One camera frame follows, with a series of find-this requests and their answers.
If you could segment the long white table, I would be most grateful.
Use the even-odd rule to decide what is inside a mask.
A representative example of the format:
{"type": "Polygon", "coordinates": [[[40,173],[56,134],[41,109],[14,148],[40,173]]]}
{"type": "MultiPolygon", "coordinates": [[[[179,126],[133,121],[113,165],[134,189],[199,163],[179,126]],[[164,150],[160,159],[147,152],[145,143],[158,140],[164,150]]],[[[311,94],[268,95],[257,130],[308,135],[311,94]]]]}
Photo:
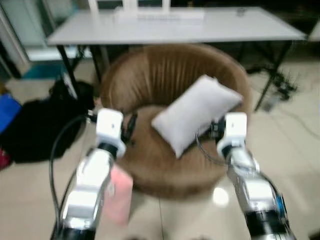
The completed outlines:
{"type": "Polygon", "coordinates": [[[79,11],[59,26],[46,43],[56,46],[69,77],[74,68],[64,46],[146,45],[167,43],[253,42],[254,48],[278,71],[284,58],[306,34],[262,7],[202,7],[199,23],[176,21],[121,22],[109,11],[79,11]]]}

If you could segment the white keyboard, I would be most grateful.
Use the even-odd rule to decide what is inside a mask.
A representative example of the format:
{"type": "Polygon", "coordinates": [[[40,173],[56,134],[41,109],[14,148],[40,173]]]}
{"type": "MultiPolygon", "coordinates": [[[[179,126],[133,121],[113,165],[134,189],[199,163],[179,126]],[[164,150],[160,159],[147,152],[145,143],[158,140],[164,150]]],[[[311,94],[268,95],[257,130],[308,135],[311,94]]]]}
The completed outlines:
{"type": "Polygon", "coordinates": [[[117,21],[130,22],[202,22],[205,18],[203,11],[124,11],[114,12],[117,21]]]}

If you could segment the pink pillow with grey print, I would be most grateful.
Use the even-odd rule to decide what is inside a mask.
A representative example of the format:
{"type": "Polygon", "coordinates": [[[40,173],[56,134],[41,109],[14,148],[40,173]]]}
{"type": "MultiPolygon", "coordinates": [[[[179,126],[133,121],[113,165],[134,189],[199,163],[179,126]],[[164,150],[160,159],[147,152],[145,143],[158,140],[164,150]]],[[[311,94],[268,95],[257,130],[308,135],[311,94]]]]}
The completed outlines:
{"type": "Polygon", "coordinates": [[[125,170],[118,165],[112,167],[103,192],[102,214],[119,226],[126,226],[130,221],[133,185],[132,177],[125,170]]]}

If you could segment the black bag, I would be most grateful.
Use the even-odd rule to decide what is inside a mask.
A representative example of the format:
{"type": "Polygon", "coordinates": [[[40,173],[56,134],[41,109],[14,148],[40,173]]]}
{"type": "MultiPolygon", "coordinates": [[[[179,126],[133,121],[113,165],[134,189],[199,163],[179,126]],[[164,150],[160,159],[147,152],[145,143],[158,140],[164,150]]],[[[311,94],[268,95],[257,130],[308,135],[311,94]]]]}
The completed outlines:
{"type": "Polygon", "coordinates": [[[48,160],[62,128],[95,107],[91,84],[78,81],[75,91],[77,98],[71,96],[62,81],[57,81],[47,97],[26,102],[0,133],[0,149],[15,163],[48,160]]]}

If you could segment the brown round fabric chair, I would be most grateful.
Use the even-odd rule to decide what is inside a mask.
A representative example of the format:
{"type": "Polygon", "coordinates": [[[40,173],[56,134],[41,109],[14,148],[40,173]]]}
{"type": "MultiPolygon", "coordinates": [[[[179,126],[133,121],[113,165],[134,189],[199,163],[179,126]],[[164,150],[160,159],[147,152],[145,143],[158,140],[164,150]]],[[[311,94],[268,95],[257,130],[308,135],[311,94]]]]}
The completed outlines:
{"type": "Polygon", "coordinates": [[[236,112],[252,112],[246,70],[233,57],[206,44],[147,45],[122,54],[102,77],[102,106],[137,116],[131,141],[117,165],[135,190],[160,199],[183,201],[212,192],[226,176],[217,164],[190,146],[180,157],[152,126],[153,119],[196,80],[207,75],[242,96],[236,112]]]}

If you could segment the blue box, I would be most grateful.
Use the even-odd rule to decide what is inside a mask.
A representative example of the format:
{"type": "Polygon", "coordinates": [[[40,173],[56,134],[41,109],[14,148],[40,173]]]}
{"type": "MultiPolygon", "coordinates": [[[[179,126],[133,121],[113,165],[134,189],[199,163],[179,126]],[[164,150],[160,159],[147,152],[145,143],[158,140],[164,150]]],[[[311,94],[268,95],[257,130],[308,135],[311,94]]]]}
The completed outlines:
{"type": "Polygon", "coordinates": [[[12,123],[22,105],[10,94],[0,94],[0,134],[12,123]]]}

